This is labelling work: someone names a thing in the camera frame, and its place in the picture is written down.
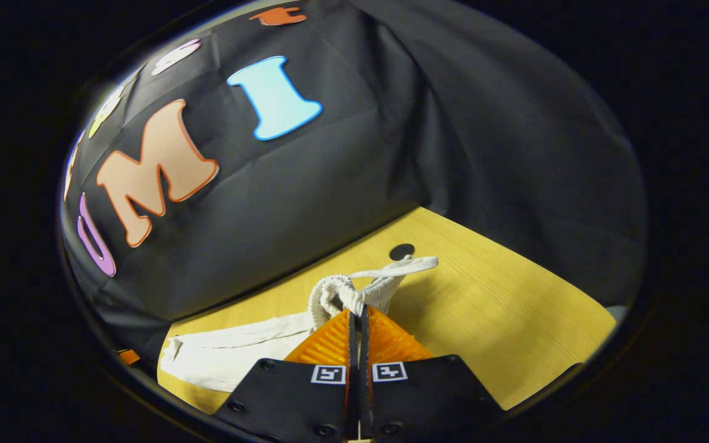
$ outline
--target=wooden table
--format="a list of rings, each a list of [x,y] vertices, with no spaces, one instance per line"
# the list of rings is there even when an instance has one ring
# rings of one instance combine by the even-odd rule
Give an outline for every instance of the wooden table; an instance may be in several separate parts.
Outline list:
[[[258,294],[174,323],[168,336],[261,322],[307,308],[310,290],[333,274],[379,269],[398,244],[439,266],[408,275],[388,316],[435,356],[458,354],[503,409],[542,389],[597,350],[613,317],[573,285],[484,236],[417,208]],[[354,280],[360,289],[369,278]],[[211,414],[228,393],[158,369],[158,382]]]

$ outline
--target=screw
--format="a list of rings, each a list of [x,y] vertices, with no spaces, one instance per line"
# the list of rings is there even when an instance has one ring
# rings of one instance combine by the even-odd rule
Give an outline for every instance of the screw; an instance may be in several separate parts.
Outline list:
[[[335,434],[335,429],[332,429],[331,426],[321,425],[321,426],[316,426],[315,432],[317,435],[327,437],[327,435]]]
[[[234,410],[234,412],[243,412],[245,410],[245,405],[239,403],[239,401],[231,401],[228,403],[228,408]]]
[[[384,435],[394,435],[401,431],[401,425],[396,423],[389,423],[382,427],[382,434]]]

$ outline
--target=cloth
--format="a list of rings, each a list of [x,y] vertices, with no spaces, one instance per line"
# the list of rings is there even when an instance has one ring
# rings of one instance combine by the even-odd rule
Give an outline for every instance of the cloth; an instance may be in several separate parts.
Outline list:
[[[314,330],[343,309],[360,314],[368,303],[386,314],[403,278],[431,269],[437,263],[436,257],[406,255],[382,269],[325,277],[313,287],[307,311],[224,330],[169,337],[160,367],[188,383],[233,392],[259,359],[285,359]],[[351,282],[351,278],[357,277],[374,277],[374,280],[357,291]]]

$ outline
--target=white towel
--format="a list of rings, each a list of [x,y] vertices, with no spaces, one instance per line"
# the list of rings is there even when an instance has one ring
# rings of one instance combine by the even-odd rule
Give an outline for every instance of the white towel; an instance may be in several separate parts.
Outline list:
[[[360,314],[364,305],[372,305],[386,314],[405,275],[431,269],[437,263],[436,257],[406,255],[382,269],[325,277],[313,287],[305,312],[225,330],[169,337],[160,367],[188,383],[233,392],[259,359],[285,359],[312,331],[342,309]],[[357,291],[351,282],[357,277],[376,278]]]

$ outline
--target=letter m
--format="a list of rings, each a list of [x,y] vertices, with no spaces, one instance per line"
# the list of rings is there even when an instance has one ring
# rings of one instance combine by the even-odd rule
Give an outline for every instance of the letter m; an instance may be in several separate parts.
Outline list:
[[[161,172],[169,183],[169,199],[181,202],[211,182],[220,169],[194,146],[182,121],[182,109],[185,101],[176,100],[146,121],[140,162],[114,151],[98,171],[97,183],[106,189],[131,247],[140,245],[152,230],[150,219],[138,216],[132,204],[159,217],[166,213]]]

